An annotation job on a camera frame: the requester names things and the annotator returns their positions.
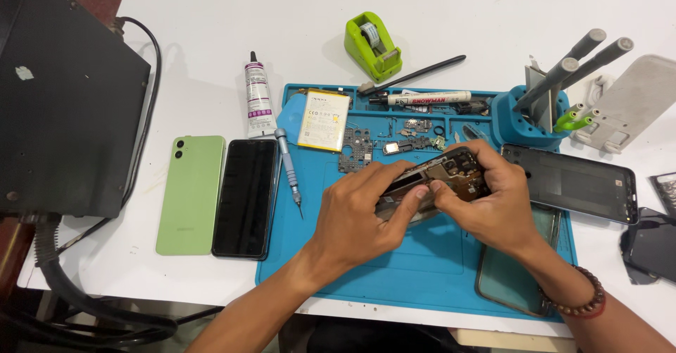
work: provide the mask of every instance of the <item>phone back panel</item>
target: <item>phone back panel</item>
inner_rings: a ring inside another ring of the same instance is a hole
[[[210,254],[224,144],[222,136],[174,140],[155,246],[158,254]]]

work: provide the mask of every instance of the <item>hand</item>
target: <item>hand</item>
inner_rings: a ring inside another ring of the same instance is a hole
[[[429,188],[422,184],[411,189],[389,221],[376,217],[375,206],[392,181],[413,166],[403,160],[386,166],[374,161],[324,190],[317,229],[301,250],[311,257],[321,285],[401,245],[406,227]]]
[[[515,256],[539,242],[526,175],[522,167],[510,164],[486,141],[453,144],[448,149],[468,147],[486,168],[484,177],[492,194],[474,202],[463,202],[443,181],[434,180],[435,205],[451,216],[476,239],[506,254]]]

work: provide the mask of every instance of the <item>forearm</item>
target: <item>forearm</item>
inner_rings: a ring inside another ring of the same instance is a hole
[[[260,352],[284,322],[324,283],[301,250],[256,288],[232,301],[186,352]]]
[[[516,254],[553,301],[577,307],[594,296],[594,286],[584,274],[565,262],[544,240]],[[576,342],[585,353],[676,352],[660,333],[613,296],[606,294],[604,312],[594,318],[562,314]]]

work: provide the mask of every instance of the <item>tape roll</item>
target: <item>tape roll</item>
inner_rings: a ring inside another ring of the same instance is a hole
[[[359,27],[362,30],[362,35],[367,38],[368,45],[371,48],[375,48],[380,44],[380,36],[378,35],[378,29],[373,23],[366,23]]]

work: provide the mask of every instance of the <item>green tape dispenser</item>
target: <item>green tape dispenser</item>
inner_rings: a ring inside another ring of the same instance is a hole
[[[364,12],[345,25],[345,50],[380,83],[401,70],[401,49],[394,46],[383,21]]]

